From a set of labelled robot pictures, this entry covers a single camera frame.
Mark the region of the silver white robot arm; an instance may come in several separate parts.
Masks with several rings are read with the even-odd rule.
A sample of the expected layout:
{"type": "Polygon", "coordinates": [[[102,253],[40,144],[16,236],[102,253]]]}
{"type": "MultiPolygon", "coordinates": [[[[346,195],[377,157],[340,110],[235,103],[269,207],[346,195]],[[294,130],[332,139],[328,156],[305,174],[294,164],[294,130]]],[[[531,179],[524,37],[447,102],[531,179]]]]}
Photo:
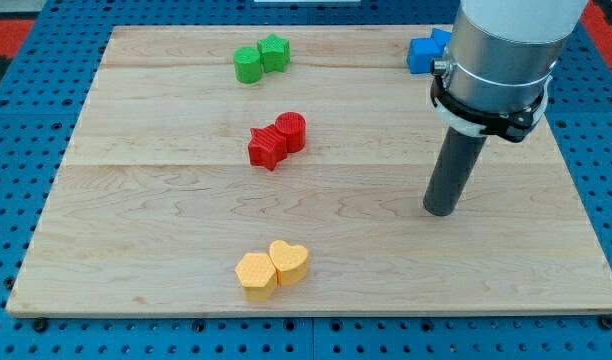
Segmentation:
{"type": "Polygon", "coordinates": [[[462,0],[444,58],[447,92],[483,112],[535,102],[587,0],[462,0]]]}

